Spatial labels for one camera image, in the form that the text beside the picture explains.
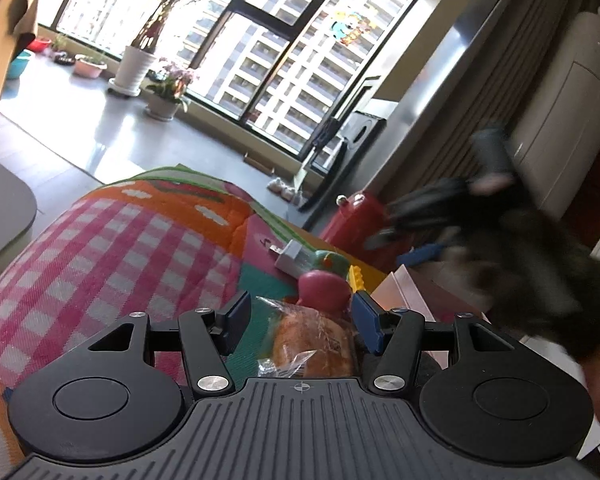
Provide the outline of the pink cardboard box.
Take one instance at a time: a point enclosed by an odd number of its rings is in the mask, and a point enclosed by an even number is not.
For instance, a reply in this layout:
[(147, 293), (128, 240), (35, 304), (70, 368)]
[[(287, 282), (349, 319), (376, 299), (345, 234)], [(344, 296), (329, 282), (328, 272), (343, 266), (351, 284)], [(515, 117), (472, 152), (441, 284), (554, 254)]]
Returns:
[(410, 404), (396, 414), (405, 430), (478, 473), (541, 467), (573, 470), (580, 448), (600, 446), (581, 367), (542, 338), (514, 336), (484, 314), (404, 266), (372, 293), (387, 311), (425, 318), (417, 376), (409, 392), (374, 392)]

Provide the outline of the yellow toy block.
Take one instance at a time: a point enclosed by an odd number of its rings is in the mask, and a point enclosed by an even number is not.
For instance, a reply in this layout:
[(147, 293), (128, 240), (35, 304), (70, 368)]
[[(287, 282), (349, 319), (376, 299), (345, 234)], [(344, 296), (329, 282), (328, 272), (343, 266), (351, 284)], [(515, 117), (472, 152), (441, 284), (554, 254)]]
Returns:
[(354, 294), (356, 294), (357, 292), (366, 291), (362, 269), (359, 266), (355, 266), (354, 264), (350, 266), (347, 280), (350, 285), (350, 289)]

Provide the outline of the red round toy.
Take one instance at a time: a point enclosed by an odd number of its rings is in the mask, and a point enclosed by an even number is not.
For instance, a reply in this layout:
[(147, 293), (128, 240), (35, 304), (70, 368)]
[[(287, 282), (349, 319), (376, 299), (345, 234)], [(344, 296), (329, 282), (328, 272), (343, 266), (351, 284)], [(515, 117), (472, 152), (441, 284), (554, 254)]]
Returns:
[(337, 274), (312, 270), (298, 279), (299, 306), (312, 308), (334, 318), (342, 318), (350, 300), (350, 285)]

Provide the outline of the packaged bread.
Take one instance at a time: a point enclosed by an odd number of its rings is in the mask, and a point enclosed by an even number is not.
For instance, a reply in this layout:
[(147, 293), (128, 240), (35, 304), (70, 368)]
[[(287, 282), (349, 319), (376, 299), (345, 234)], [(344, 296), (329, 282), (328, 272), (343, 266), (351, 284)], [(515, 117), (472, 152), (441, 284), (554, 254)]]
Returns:
[(346, 378), (358, 371), (355, 331), (347, 320), (309, 307), (258, 297), (266, 331), (257, 360), (265, 378)]

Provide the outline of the green toy figure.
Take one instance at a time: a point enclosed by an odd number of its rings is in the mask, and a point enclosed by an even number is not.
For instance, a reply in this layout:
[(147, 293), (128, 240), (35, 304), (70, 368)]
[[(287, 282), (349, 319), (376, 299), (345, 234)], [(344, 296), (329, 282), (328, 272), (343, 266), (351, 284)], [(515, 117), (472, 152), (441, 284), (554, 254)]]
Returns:
[(350, 266), (350, 261), (338, 252), (323, 249), (314, 252), (313, 270), (329, 272), (340, 276), (340, 278), (347, 278)]

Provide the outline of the black plush toy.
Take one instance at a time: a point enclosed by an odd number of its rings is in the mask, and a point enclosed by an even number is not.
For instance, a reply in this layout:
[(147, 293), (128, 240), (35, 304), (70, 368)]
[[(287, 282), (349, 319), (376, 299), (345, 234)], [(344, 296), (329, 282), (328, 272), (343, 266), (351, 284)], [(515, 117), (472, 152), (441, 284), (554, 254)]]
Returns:
[(444, 258), (494, 325), (559, 344), (579, 362), (600, 351), (600, 258), (541, 211), (459, 229)]

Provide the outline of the white battery charger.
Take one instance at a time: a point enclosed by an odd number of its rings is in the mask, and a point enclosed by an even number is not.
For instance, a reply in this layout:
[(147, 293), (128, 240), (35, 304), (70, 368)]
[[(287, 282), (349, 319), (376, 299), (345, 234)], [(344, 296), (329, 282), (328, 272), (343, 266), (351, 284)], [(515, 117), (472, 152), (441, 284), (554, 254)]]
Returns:
[(309, 250), (298, 240), (290, 240), (284, 247), (271, 245), (268, 252), (274, 258), (276, 269), (295, 280), (310, 272), (316, 260), (316, 251)]

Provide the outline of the colourful play mat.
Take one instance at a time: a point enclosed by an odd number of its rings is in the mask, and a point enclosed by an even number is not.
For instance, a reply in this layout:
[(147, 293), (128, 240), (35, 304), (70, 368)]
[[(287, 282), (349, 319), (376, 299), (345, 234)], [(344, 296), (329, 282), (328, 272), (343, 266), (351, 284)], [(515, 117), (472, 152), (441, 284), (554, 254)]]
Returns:
[(295, 300), (273, 259), (288, 240), (323, 247), (237, 185), (182, 167), (80, 198), (0, 276), (0, 478), (22, 460), (6, 410), (23, 377), (135, 311), (170, 320), (238, 290)]

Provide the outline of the grey curtain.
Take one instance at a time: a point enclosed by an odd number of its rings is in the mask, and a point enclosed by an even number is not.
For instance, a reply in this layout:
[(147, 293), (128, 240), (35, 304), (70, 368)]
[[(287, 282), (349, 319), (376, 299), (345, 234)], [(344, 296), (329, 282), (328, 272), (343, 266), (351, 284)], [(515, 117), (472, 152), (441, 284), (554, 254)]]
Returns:
[(416, 188), (478, 170), (471, 137), (515, 115), (556, 35), (569, 0), (495, 0), (434, 94), (403, 101), (388, 123), (402, 142), (368, 189), (389, 203)]

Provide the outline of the white refrigerator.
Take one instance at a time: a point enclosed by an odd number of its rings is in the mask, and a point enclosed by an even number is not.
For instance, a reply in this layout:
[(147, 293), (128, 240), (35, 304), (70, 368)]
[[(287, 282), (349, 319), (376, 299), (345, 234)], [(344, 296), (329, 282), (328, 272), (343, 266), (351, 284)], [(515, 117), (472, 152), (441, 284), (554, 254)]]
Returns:
[(539, 207), (562, 217), (600, 150), (600, 15), (573, 19), (512, 144)]

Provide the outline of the flowering plant white pot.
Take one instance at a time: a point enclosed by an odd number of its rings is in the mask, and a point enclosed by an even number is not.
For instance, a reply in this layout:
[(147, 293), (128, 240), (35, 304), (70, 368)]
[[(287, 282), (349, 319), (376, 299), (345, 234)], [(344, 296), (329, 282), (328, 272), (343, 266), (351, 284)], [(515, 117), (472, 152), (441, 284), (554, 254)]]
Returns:
[(187, 110), (185, 95), (195, 79), (195, 71), (167, 58), (159, 58), (158, 64), (156, 76), (146, 87), (151, 96), (145, 113), (160, 122), (170, 122), (179, 110)]

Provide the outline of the tall plant white pot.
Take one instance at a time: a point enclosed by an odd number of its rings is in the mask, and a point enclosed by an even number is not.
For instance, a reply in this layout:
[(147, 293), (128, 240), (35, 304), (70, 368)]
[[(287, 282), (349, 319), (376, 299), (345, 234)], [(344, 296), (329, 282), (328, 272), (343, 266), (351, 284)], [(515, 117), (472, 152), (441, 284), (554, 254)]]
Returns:
[(180, 1), (182, 0), (158, 0), (140, 31), (125, 47), (117, 73), (108, 80), (108, 93), (125, 99), (136, 98), (140, 94), (140, 85), (151, 64), (155, 62), (157, 44), (166, 21)]

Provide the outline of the small pink planter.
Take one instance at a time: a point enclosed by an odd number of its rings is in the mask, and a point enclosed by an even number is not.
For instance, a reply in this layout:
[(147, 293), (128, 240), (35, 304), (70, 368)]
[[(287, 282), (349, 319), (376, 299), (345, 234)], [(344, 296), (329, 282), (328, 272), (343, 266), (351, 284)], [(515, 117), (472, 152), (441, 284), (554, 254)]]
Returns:
[(73, 73), (78, 77), (97, 79), (106, 68), (107, 64), (94, 56), (77, 54), (74, 58)]

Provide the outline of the teal plastic basin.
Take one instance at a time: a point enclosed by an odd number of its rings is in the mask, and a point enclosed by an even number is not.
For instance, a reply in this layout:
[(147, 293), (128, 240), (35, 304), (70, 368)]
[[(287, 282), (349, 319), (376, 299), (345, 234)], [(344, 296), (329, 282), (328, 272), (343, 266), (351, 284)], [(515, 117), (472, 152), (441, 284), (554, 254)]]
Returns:
[(35, 57), (35, 53), (24, 49), (16, 58), (10, 62), (6, 74), (7, 80), (16, 80), (21, 77), (29, 62)]

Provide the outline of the red plastic basin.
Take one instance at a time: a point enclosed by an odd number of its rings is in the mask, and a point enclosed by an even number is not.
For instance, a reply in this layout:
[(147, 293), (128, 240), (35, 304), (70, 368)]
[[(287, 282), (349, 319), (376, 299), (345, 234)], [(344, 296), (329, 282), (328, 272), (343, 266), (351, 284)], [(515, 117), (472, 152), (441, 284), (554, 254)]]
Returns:
[(34, 38), (30, 44), (27, 45), (27, 49), (34, 53), (43, 53), (52, 45), (52, 43), (53, 41), (48, 38)]

